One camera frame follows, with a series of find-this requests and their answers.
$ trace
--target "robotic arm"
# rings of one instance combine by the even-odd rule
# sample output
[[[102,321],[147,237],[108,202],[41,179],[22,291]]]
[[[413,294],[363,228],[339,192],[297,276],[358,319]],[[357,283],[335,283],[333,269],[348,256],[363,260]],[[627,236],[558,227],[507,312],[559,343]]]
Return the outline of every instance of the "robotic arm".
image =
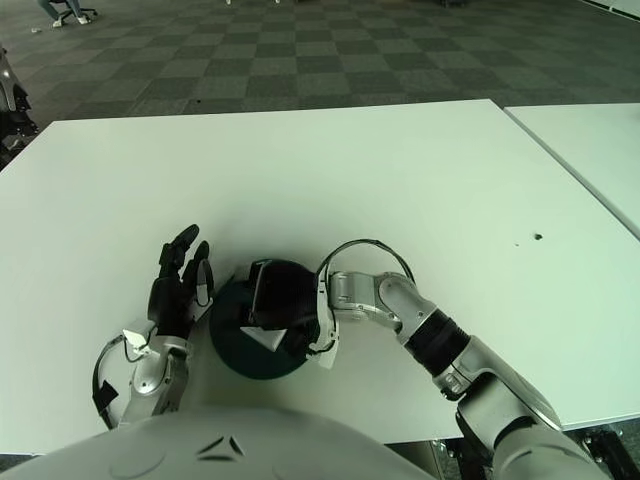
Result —
[[[122,427],[30,461],[3,478],[429,478],[382,445],[322,418],[222,407],[160,415],[177,410],[186,386],[192,302],[208,303],[213,290],[206,243],[182,279],[178,273],[197,233],[195,225],[189,227],[163,247],[149,299],[148,316],[157,335],[148,345],[141,343],[144,336],[127,336],[132,344],[138,342],[142,356]],[[392,253],[406,276],[330,274],[331,258],[356,243],[373,243]],[[491,462],[496,479],[607,479],[562,434],[542,394],[423,298],[409,267],[389,247],[371,240],[349,242],[323,262],[316,278],[320,335],[309,355],[321,365],[333,362],[340,321],[374,321],[393,330],[443,395],[457,402],[463,435]]]
[[[561,433],[560,420],[542,394],[423,298],[409,278],[326,273],[318,284],[318,302],[322,298],[327,306],[322,314],[338,322],[367,319],[394,330],[443,396],[458,402],[460,430],[481,457],[493,460],[496,478],[606,478]]]

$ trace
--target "black joint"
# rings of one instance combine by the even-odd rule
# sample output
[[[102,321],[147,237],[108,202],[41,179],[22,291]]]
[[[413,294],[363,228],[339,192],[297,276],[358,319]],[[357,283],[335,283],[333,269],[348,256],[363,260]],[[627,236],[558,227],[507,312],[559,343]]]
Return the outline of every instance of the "black joint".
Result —
[[[434,377],[462,353],[470,337],[441,310],[433,312],[411,336],[405,347]]]

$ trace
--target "white table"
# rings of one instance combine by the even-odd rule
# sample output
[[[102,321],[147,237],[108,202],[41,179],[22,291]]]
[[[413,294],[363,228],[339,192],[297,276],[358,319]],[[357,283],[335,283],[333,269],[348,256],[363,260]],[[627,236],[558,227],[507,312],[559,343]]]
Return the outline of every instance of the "white table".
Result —
[[[505,111],[640,239],[640,103]]]
[[[264,257],[315,268],[343,241],[379,238],[566,425],[640,412],[640,243],[490,101],[68,121],[0,175],[0,451],[104,430],[96,355],[145,316],[161,244],[193,222],[218,277]],[[336,266],[396,268],[365,247]],[[333,370],[273,382],[231,373],[196,334],[183,408],[283,406],[383,442],[458,435],[454,405],[393,334],[341,333]],[[118,414],[121,351],[105,372]]]

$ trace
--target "floor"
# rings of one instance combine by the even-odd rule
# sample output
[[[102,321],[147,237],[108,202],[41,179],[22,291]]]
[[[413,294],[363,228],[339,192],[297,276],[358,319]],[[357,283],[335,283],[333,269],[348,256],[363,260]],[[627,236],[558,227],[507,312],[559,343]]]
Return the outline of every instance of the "floor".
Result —
[[[41,127],[487,97],[640,101],[640,23],[578,0],[84,2],[94,23],[53,30],[35,0],[2,0],[0,40]]]

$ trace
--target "black cable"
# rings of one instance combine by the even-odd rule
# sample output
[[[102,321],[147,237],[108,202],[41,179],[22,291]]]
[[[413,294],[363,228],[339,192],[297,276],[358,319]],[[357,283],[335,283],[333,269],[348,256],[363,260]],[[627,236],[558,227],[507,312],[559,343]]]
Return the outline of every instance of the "black cable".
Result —
[[[411,271],[411,268],[409,267],[407,262],[404,260],[404,258],[398,255],[395,252],[395,250],[393,250],[393,248],[391,248],[390,246],[385,245],[380,240],[373,240],[371,238],[359,238],[358,240],[351,240],[350,242],[346,242],[340,245],[333,252],[327,255],[327,257],[322,261],[322,263],[320,264],[320,267],[318,267],[318,270],[316,271],[316,278],[320,276],[320,273],[322,273],[322,269],[325,266],[329,265],[333,257],[335,257],[338,253],[342,252],[343,250],[346,250],[349,247],[353,247],[354,245],[360,245],[360,244],[373,245],[374,247],[378,247],[381,250],[384,250],[385,252],[391,254],[398,261],[398,263],[402,267],[402,270],[404,271],[404,274],[409,278],[409,280],[411,280],[413,283],[416,282],[415,278],[413,277],[413,272]]]
[[[93,376],[91,378],[91,390],[93,391],[93,398],[96,398],[96,395],[100,391],[100,363],[102,363],[102,359],[104,356],[115,347],[118,343],[124,340],[124,335],[118,335],[117,337],[112,338],[107,342],[107,344],[102,348],[100,355],[98,355],[98,359],[96,360],[96,364],[93,367]],[[109,410],[105,407],[101,412],[98,412],[100,418],[104,421],[104,424],[107,426],[109,430],[113,430],[113,423],[111,422],[111,418],[109,417]]]

